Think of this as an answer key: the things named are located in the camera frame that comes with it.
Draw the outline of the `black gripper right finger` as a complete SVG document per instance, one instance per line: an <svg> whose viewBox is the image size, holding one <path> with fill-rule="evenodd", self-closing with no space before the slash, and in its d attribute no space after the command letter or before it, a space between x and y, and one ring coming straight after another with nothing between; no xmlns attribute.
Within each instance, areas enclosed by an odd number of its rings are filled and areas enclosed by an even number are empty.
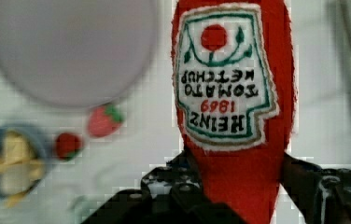
<svg viewBox="0 0 351 224"><path fill-rule="evenodd" d="M350 169L324 169L285 154L281 184L306 224L351 224Z"/></svg>

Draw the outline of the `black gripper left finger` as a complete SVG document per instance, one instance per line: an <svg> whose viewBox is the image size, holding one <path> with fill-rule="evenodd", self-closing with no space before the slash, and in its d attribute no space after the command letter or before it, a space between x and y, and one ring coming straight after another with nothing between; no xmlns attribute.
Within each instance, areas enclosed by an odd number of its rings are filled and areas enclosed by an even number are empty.
<svg viewBox="0 0 351 224"><path fill-rule="evenodd" d="M151 197L148 218L198 218L197 209L205 204L202 179L189 150L144 175L140 186Z"/></svg>

